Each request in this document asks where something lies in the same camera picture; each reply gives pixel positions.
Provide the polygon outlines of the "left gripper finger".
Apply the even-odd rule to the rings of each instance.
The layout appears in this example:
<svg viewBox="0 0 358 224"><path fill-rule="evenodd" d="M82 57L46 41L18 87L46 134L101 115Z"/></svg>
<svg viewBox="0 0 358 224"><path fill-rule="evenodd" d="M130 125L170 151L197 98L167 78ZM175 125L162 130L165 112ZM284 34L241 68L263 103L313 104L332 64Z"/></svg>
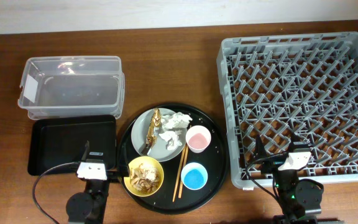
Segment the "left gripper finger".
<svg viewBox="0 0 358 224"><path fill-rule="evenodd" d="M85 162L85 161L87 160L89 151L90 151L90 142L87 141L86 144L85 144L84 154L83 154L83 156L82 156L82 158L81 158L81 161L82 161L82 162Z"/></svg>
<svg viewBox="0 0 358 224"><path fill-rule="evenodd" d="M121 177L129 177L128 161L124 148L121 148L119 151L119 174Z"/></svg>

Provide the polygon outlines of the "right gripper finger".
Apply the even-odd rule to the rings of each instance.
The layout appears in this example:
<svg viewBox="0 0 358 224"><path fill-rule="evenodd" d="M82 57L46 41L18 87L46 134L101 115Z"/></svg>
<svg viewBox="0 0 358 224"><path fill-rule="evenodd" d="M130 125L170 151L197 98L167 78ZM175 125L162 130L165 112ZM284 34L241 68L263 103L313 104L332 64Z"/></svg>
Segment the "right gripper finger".
<svg viewBox="0 0 358 224"><path fill-rule="evenodd" d="M289 152L310 152L310 145L301 141L300 137L295 133L291 134L290 140Z"/></svg>
<svg viewBox="0 0 358 224"><path fill-rule="evenodd" d="M255 160L262 161L267 157L266 150L264 148L264 144L259 135L255 138Z"/></svg>

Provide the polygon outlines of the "yellow bowl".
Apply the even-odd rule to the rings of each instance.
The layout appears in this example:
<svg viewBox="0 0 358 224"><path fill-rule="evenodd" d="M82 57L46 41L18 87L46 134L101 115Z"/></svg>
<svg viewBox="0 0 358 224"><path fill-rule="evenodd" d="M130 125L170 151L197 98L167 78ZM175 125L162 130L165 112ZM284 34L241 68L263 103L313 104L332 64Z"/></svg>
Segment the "yellow bowl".
<svg viewBox="0 0 358 224"><path fill-rule="evenodd" d="M131 168L135 168L135 167L139 166L140 164L152 165L158 169L159 176L160 176L160 183L159 183L156 191L149 193L149 194L145 194L145 193L142 193L142 192L136 190L131 185L131 183L130 183ZM133 195L138 196L138 197L148 197L148 196L151 196L154 193L156 193L159 190L159 188L161 188L163 180L164 180L164 171L163 171L162 165L156 159L149 157L149 156L140 156L140 157L136 157L135 159L131 160L130 163L128 164L128 166L129 166L129 177L124 178L124 185L130 193L132 193Z"/></svg>

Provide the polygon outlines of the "peanut shells and rice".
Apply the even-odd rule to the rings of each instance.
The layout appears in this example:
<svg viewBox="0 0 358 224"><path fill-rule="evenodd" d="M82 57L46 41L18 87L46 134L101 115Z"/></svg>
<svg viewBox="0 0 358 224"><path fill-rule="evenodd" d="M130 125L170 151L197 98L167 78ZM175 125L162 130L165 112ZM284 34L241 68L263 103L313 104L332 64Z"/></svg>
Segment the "peanut shells and rice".
<svg viewBox="0 0 358 224"><path fill-rule="evenodd" d="M136 190L149 194L156 191L160 176L158 169L152 165L140 164L131 168L130 183Z"/></svg>

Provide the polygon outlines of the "grey plate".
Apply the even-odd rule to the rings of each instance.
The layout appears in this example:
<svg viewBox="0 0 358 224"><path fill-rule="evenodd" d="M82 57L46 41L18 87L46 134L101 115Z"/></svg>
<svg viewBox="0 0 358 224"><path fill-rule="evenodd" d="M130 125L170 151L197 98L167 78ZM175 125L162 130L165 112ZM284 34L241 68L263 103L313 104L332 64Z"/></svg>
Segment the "grey plate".
<svg viewBox="0 0 358 224"><path fill-rule="evenodd" d="M160 113L162 116L177 113L177 112L174 112L173 110L170 110L167 108L159 108L159 110L160 110ZM136 121L132 127L132 131L131 131L132 145L133 145L135 151L138 152L141 156L142 156L142 154L140 152L145 147L145 139L146 139L149 125L150 125L150 119L151 119L153 113L154 113L154 109L151 109L151 110L148 110L148 111L142 113L136 119ZM178 146L173 151L168 151L167 150L167 142L164 141L159 136L159 134L164 133L165 131L178 131L178 130L181 131L180 140L182 141L183 145ZM158 137L157 137L157 142L151 148L148 156L153 157L154 159L158 160L159 162L164 162L164 161L173 159L174 157L179 155L179 153L181 153L183 148L185 147L185 142L186 142L185 138L186 138L187 130L188 130L188 127L183 128L183 129L164 130L161 125L160 129L159 129Z"/></svg>

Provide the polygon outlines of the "gold foil wrapper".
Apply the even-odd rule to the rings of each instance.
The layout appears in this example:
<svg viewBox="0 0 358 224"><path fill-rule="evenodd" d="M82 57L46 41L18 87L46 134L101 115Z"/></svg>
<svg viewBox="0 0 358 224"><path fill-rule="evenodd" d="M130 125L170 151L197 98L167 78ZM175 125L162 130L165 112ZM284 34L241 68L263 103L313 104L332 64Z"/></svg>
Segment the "gold foil wrapper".
<svg viewBox="0 0 358 224"><path fill-rule="evenodd" d="M162 115L158 108L154 108L154 113L150 119L150 125L145 139L145 147L141 150L143 156L148 156L151 148L157 142L157 137L161 125Z"/></svg>

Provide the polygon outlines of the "white tissue small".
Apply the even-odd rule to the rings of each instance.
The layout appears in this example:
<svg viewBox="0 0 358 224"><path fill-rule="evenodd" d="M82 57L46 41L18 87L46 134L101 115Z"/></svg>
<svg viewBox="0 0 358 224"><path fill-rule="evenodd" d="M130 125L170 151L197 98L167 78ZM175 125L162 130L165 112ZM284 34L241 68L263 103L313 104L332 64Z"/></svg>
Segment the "white tissue small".
<svg viewBox="0 0 358 224"><path fill-rule="evenodd" d="M159 136L167 142L167 150L173 151L178 146L182 146L183 143L180 140L181 131L165 131L164 133L159 134Z"/></svg>

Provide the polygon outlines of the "wooden chopstick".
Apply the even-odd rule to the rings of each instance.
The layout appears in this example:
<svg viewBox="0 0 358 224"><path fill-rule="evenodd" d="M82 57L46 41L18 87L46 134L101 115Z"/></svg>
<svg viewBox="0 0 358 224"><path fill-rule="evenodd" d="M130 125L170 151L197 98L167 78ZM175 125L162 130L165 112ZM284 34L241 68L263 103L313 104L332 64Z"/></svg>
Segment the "wooden chopstick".
<svg viewBox="0 0 358 224"><path fill-rule="evenodd" d="M186 144L186 146L185 146L185 155L184 155L184 158L183 158L183 164L182 164L182 168L181 168L181 173L183 172L183 170L184 170L184 167L186 166L186 162L187 162L187 157L188 157L188 150L189 149L189 147L188 147L188 145ZM181 198L181 196L182 196L182 192L183 192L183 175L181 174L181 182L180 182L180 188L179 188L179 193L178 193L178 198Z"/></svg>
<svg viewBox="0 0 358 224"><path fill-rule="evenodd" d="M173 191L172 202L174 202L175 198L176 198L177 189L178 189L178 182L179 182L179 179L180 179L180 173L181 173L181 168L182 168L182 165L183 165L184 157L185 157L185 154L186 154L186 149L187 149L187 144L185 144L185 147L183 148L183 150L181 152L181 158L180 158L180 163L179 163L179 166L178 166L178 171L177 171L177 177L176 177L176 181L175 181L175 188L174 188L174 191Z"/></svg>

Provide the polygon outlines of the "pink cup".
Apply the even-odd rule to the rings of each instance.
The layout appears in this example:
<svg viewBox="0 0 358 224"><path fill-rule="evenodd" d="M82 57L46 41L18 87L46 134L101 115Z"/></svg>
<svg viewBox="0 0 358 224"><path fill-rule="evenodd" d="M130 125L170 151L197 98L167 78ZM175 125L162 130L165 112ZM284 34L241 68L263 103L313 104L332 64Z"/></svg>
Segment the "pink cup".
<svg viewBox="0 0 358 224"><path fill-rule="evenodd" d="M211 142L211 133L204 126L192 126L186 132L185 140L192 152L201 153L209 146Z"/></svg>

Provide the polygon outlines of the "white tissue large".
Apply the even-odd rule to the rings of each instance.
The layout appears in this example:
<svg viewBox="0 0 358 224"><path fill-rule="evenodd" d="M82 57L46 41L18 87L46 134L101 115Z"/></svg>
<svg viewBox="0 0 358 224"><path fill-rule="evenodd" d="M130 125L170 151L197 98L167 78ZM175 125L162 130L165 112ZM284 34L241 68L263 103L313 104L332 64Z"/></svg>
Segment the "white tissue large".
<svg viewBox="0 0 358 224"><path fill-rule="evenodd" d="M193 119L188 114L181 112L162 116L162 128L164 130L187 128Z"/></svg>

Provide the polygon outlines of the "blue cup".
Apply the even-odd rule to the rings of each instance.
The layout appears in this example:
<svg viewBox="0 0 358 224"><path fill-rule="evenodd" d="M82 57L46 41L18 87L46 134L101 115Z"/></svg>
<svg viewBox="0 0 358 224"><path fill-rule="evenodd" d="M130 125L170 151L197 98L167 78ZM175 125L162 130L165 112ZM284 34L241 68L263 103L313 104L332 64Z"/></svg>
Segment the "blue cup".
<svg viewBox="0 0 358 224"><path fill-rule="evenodd" d="M191 162L184 167L183 185L190 190L202 189L208 181L206 168L197 162Z"/></svg>

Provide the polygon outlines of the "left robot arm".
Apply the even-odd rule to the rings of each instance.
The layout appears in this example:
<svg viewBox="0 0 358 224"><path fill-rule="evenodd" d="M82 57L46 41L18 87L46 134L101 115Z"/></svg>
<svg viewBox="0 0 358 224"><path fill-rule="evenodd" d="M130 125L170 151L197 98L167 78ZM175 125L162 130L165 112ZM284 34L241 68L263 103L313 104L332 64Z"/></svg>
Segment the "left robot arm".
<svg viewBox="0 0 358 224"><path fill-rule="evenodd" d="M69 223L102 223L111 183L129 177L128 165L107 170L102 152L92 152L86 142L85 152L77 165L76 176L86 182L83 192L72 195L66 204Z"/></svg>

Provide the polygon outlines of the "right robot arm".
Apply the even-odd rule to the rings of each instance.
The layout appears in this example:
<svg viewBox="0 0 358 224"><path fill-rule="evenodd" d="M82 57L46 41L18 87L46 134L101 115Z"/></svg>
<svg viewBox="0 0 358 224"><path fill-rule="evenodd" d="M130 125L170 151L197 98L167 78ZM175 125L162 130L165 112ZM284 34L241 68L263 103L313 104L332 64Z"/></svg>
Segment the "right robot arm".
<svg viewBox="0 0 358 224"><path fill-rule="evenodd" d="M273 217L274 223L317 223L321 213L323 184L312 179L300 179L298 172L311 157L311 144L291 134L286 151L267 154L260 136L255 139L256 164L263 174L272 174L273 198L282 209Z"/></svg>

